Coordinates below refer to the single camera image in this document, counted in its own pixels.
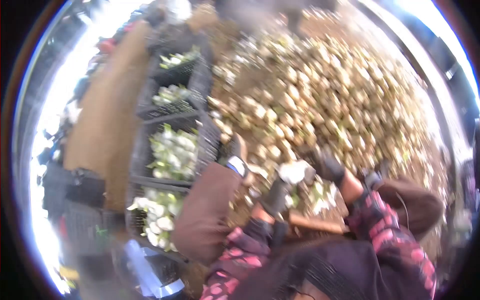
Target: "worker's hand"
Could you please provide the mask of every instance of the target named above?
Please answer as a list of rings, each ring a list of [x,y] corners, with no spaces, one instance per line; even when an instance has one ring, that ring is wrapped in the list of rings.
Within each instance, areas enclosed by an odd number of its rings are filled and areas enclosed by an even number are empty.
[[[263,195],[260,199],[264,211],[266,211],[273,218],[286,210],[286,196],[290,193],[292,185],[284,182],[278,177],[272,184],[268,194]]]
[[[345,166],[341,165],[335,158],[320,150],[318,145],[303,151],[306,161],[315,168],[317,175],[322,179],[332,181],[340,187],[345,177]]]

